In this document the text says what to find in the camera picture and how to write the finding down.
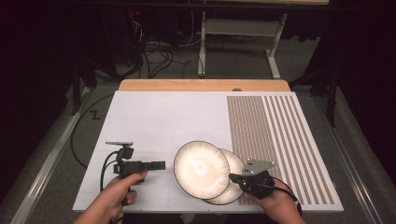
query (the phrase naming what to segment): stacked plate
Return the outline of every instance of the stacked plate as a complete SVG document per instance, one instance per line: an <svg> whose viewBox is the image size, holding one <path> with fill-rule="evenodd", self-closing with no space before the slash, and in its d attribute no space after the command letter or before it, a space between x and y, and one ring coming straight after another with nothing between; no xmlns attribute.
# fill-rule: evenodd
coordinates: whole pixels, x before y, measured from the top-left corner
<svg viewBox="0 0 396 224"><path fill-rule="evenodd" d="M191 196L207 203L227 204L243 193L228 175L239 175L243 167L244 163L231 151L193 141L176 154L174 171L178 184Z"/></svg>

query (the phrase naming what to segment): white plate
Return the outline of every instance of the white plate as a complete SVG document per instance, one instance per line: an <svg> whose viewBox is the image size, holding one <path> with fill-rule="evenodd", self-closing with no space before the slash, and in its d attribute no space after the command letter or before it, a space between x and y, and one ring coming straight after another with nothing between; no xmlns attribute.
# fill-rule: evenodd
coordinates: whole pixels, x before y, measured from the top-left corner
<svg viewBox="0 0 396 224"><path fill-rule="evenodd" d="M231 151L220 148L221 152L224 154L225 158L227 158L228 163L230 164L230 172L231 174L239 175L244 168L244 163L233 154ZM233 183L230 180L230 184L228 185L227 189L224 190L220 194L220 196L205 200L207 203L213 204L227 204L232 203L233 201L237 200L244 191L239 188L238 184Z"/></svg>
<svg viewBox="0 0 396 224"><path fill-rule="evenodd" d="M230 166L222 152L210 143L193 141L175 156L175 177L190 195L199 199L218 197L230 182Z"/></svg>

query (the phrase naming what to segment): round ceramic plate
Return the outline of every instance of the round ceramic plate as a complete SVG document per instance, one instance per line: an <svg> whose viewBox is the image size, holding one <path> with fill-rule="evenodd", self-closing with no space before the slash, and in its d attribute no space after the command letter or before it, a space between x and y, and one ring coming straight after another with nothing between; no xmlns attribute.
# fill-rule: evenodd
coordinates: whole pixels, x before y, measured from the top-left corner
<svg viewBox="0 0 396 224"><path fill-rule="evenodd" d="M189 142L180 148L174 171L178 184L199 199L218 197L230 182L230 166L224 154L203 141Z"/></svg>
<svg viewBox="0 0 396 224"><path fill-rule="evenodd" d="M236 174L239 175L244 168L244 163L237 157L235 154L233 154L231 151L222 149L220 148L221 152L224 154L225 158L227 158L228 163L230 164L230 172L231 174ZM220 194L220 196L213 198L213 199L207 199L205 200L207 203L213 203L213 204L227 204L227 203L232 203L236 199L238 199L244 191L239 188L239 185L233 183L233 181L230 180L230 184L228 185L227 189L224 190Z"/></svg>

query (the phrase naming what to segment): gray carpet floor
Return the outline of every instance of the gray carpet floor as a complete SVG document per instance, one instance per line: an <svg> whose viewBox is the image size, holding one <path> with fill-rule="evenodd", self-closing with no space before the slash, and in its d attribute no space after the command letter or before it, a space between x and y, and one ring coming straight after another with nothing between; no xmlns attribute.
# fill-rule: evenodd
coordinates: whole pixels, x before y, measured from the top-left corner
<svg viewBox="0 0 396 224"><path fill-rule="evenodd" d="M217 37L208 39L209 48L206 55L207 67L204 78L271 78L268 64L263 55L263 46L270 45L271 41L260 39L250 42L247 37L237 36L235 38L237 39L222 40ZM317 40L308 40L304 43L297 39L282 40L276 52L276 62L281 77L287 81L300 77L304 73L317 43ZM197 76L198 46L178 49L162 46L162 48L172 50L174 60L180 63L170 63L155 78L199 78ZM149 55L148 58L152 62L150 67L152 72L156 66L154 62L160 62L163 56L157 52ZM183 70L184 64L182 63L185 62L189 63ZM118 68L120 73L128 69L122 64ZM149 68L145 64L140 74L141 78L147 78L148 71ZM138 78L138 74L133 74L128 78ZM41 195L37 195L39 200L28 223L71 223L78 216L78 213L72 211L72 206L78 193L79 184L85 174L85 168L79 165L74 158L71 143L81 162L88 164L111 102L111 97L101 99L114 93L120 84L112 79L102 77L98 78L98 82L96 88L90 89L88 102L84 108L81 108L81 111L86 111L88 106L100 101L83 114L74 130L73 141L70 137L68 138L63 148L62 157L56 164L48 185ZM353 186L353 178L348 172L348 167L345 166L345 159L338 151L341 145L341 147L347 148L347 155L352 160L354 169L359 174L361 182L364 183L382 222L396 223L395 188L370 149L361 133L359 124L350 113L342 90L337 92L335 128L330 127L325 118L326 96L312 97L309 93L309 86L298 87L293 91L297 92L320 154L345 208L342 213L304 214L304 220L307 223L373 223L370 218L367 218L368 215ZM57 144L67 126L71 117L71 109L72 102L70 101L24 166L14 187L1 204L0 223L10 223L14 218L44 160ZM223 223L226 219L226 215L200 214L193 223ZM170 217L162 217L161 222L158 223L170 223L171 220L173 219Z"/></svg>

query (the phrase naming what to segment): person's right hand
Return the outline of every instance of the person's right hand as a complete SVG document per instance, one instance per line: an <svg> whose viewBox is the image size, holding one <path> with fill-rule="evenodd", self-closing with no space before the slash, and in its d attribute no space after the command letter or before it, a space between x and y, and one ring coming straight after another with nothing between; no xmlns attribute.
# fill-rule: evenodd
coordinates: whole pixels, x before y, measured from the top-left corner
<svg viewBox="0 0 396 224"><path fill-rule="evenodd" d="M289 189L280 181L275 180L275 187ZM280 190L274 190L269 196L259 200L253 195L248 195L254 202L259 204L268 217L280 224L305 223L298 213L297 206L289 194Z"/></svg>

